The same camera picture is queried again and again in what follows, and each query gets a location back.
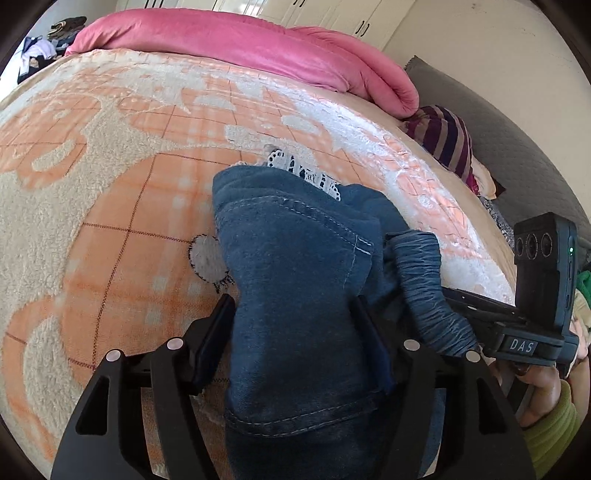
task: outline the cabinet handle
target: cabinet handle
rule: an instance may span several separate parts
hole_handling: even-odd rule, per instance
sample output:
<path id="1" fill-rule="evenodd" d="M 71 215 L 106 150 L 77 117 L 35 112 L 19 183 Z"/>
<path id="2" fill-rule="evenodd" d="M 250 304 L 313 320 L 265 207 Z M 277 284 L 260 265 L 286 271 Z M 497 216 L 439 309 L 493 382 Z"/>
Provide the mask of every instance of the cabinet handle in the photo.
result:
<path id="1" fill-rule="evenodd" d="M 362 20 L 362 21 L 361 21 L 361 25 L 360 25 L 360 26 L 359 26 L 359 28 L 358 28 L 358 29 L 355 31 L 354 35 L 357 35 L 357 34 L 358 34 L 360 31 L 361 31 L 361 29 L 363 28 L 363 24 L 364 24 L 364 23 L 365 23 L 365 20 Z"/>

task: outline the rolled pink comforter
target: rolled pink comforter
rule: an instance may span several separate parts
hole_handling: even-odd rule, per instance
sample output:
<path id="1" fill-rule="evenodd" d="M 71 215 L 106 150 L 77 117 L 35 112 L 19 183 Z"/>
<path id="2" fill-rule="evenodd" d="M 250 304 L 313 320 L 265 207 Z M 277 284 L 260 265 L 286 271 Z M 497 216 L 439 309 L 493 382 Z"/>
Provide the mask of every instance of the rolled pink comforter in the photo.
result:
<path id="1" fill-rule="evenodd" d="M 226 61 L 372 101 L 396 118 L 418 109 L 406 72 L 354 37 L 288 29 L 260 18 L 187 8 L 117 12 L 82 30 L 67 54 L 96 48 L 181 53 Z"/>

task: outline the gray headboard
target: gray headboard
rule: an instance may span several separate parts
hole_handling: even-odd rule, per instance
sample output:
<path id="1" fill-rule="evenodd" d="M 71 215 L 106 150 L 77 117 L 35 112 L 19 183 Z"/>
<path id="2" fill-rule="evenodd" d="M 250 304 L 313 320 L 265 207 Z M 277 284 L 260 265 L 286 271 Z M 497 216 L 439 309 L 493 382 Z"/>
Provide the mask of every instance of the gray headboard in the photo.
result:
<path id="1" fill-rule="evenodd" d="M 523 130 L 484 98 L 418 57 L 406 71 L 420 105 L 441 105 L 461 117 L 472 136 L 474 156 L 506 188 L 496 201 L 512 226 L 554 212 L 576 223 L 579 244 L 591 247 L 591 224 L 583 207 L 550 159 Z"/>

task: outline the striped pillow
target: striped pillow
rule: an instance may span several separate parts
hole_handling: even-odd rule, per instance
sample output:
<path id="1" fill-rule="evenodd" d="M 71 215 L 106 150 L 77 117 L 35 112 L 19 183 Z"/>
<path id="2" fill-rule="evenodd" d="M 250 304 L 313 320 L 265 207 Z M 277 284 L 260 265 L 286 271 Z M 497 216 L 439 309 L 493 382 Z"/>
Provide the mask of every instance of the striped pillow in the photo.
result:
<path id="1" fill-rule="evenodd" d="M 442 106 L 429 105 L 421 107 L 400 128 L 479 194 L 472 172 L 472 139 L 461 118 Z"/>

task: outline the black camera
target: black camera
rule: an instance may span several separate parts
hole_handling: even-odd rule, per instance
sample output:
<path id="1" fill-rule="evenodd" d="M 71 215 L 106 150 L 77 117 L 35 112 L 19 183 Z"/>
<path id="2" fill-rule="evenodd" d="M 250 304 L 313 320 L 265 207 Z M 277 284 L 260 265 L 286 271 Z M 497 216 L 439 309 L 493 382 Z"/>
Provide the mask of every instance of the black camera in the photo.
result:
<path id="1" fill-rule="evenodd" d="M 486 356 L 556 365 L 565 377 L 579 338 L 569 331 L 577 273 L 576 225 L 554 213 L 515 224 L 515 307 L 444 288 L 452 309 L 472 325 Z"/>

